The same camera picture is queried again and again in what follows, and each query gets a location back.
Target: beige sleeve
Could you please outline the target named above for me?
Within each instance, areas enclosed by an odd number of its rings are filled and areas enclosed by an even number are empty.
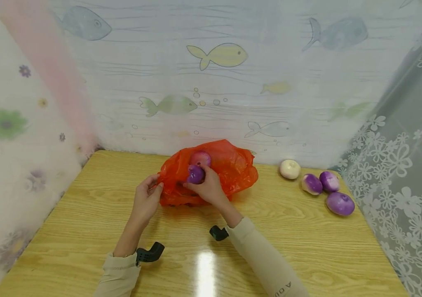
[[[104,274],[93,297],[130,297],[138,275],[140,266],[136,266],[137,253],[128,257],[114,257],[107,254]]]
[[[249,263],[270,297],[308,297],[292,266],[263,237],[249,218],[226,227],[234,247]]]

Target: yellow fish print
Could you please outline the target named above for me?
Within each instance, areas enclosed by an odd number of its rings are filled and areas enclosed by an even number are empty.
[[[269,91],[273,94],[285,94],[292,90],[292,86],[286,81],[274,82],[273,84],[264,84],[261,94]]]
[[[190,134],[190,132],[183,130],[183,131],[179,131],[179,132],[172,132],[171,135],[174,136],[174,137],[180,137],[181,138],[181,137],[188,137],[191,134]]]
[[[201,59],[199,68],[201,71],[206,69],[210,62],[223,67],[236,67],[247,60],[246,51],[235,43],[223,43],[212,49],[206,54],[199,47],[192,45],[186,46],[190,54]]]

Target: green fish print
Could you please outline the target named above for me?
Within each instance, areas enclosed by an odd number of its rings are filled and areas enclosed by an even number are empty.
[[[371,105],[371,102],[362,102],[353,106],[346,106],[345,103],[340,102],[332,109],[332,117],[328,120],[332,122],[337,118],[342,118],[346,116],[347,118],[354,118],[358,114],[364,111],[369,111],[368,107]]]
[[[148,118],[154,116],[159,111],[177,116],[184,115],[198,108],[196,103],[194,103],[191,99],[180,95],[168,95],[167,97],[164,97],[158,105],[145,97],[140,97],[140,101],[142,101],[140,107],[147,109]]]

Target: orange plastic bag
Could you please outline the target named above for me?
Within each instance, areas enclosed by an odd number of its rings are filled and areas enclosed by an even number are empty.
[[[211,156],[210,167],[219,175],[224,194],[229,200],[232,194],[251,187],[257,181],[257,169],[252,165],[254,156],[249,150],[235,147],[227,140],[185,148],[166,160],[160,170],[158,182],[164,183],[160,199],[162,206],[208,204],[198,194],[183,187],[189,174],[190,157],[196,151],[205,151]]]

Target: wood grain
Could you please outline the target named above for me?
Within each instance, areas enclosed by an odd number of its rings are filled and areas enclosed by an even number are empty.
[[[71,184],[0,286],[0,297],[91,296],[132,209],[135,187],[157,173],[164,156],[98,151]],[[287,181],[277,166],[256,165],[258,182],[235,195],[238,209],[285,256],[311,296],[407,296],[357,209],[342,218]],[[321,170],[302,169],[302,174]],[[345,185],[342,192],[349,194]],[[224,221],[211,206],[161,207],[140,246],[164,244],[143,263],[132,296],[265,296],[229,240],[214,241]]]

